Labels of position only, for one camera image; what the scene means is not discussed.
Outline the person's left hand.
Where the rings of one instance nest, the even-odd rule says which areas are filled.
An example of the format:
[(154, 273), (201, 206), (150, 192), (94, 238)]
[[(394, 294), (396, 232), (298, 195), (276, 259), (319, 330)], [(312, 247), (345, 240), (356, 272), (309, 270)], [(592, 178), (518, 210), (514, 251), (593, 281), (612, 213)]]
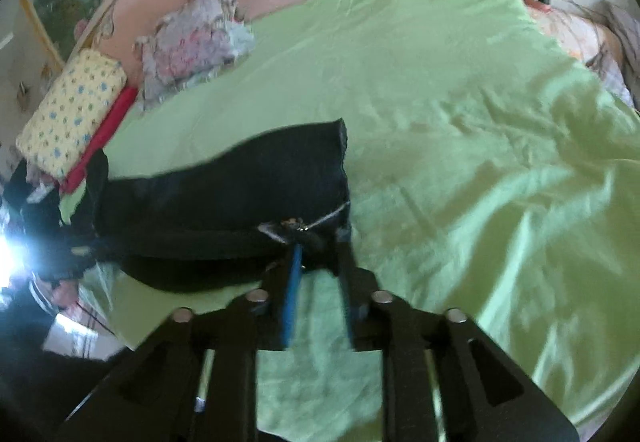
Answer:
[(51, 285), (51, 302), (60, 309), (73, 306), (78, 300), (77, 280), (60, 280)]

